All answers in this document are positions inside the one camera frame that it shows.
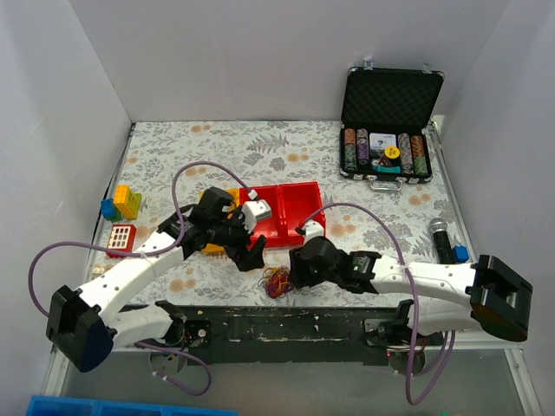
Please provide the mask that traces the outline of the colourful wire ball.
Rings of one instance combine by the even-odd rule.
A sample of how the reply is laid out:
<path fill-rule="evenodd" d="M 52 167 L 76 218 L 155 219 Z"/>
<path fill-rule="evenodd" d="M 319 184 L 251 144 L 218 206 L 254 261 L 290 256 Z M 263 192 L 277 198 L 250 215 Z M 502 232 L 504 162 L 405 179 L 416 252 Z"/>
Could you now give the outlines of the colourful wire ball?
<path fill-rule="evenodd" d="M 266 269 L 258 281 L 258 286 L 264 290 L 270 299 L 287 295 L 294 290 L 294 285 L 290 280 L 290 269 L 285 266 Z"/>

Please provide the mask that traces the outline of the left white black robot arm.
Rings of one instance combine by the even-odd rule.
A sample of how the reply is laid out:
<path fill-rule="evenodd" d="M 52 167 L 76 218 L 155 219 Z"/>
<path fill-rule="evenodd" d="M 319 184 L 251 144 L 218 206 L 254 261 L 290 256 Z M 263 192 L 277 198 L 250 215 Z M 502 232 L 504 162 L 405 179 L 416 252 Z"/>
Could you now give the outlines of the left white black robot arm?
<path fill-rule="evenodd" d="M 125 310 L 125 305 L 208 244 L 223 247 L 240 271 L 262 268 L 266 239 L 251 236 L 270 217 L 270 205 L 255 192 L 235 205 L 229 192 L 209 188 L 198 203 L 179 208 L 111 270 L 77 289 L 58 289 L 51 298 L 47 338 L 83 373 L 98 367 L 115 348 L 144 340 L 168 347 L 181 344 L 186 318 L 180 308 L 168 301 L 134 310 Z"/>

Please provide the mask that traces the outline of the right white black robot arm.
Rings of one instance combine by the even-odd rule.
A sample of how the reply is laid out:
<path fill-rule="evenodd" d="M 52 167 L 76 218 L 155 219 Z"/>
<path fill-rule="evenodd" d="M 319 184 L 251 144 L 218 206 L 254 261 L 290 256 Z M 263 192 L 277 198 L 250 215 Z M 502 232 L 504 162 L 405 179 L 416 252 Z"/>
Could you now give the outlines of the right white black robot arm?
<path fill-rule="evenodd" d="M 418 295 L 392 323 L 402 344 L 477 328 L 504 341 L 528 338 L 532 285 L 495 256 L 482 255 L 476 263 L 403 266 L 374 251 L 346 253 L 326 237 L 313 237 L 289 256 L 290 280 L 298 289 L 329 282 L 354 294 Z"/>

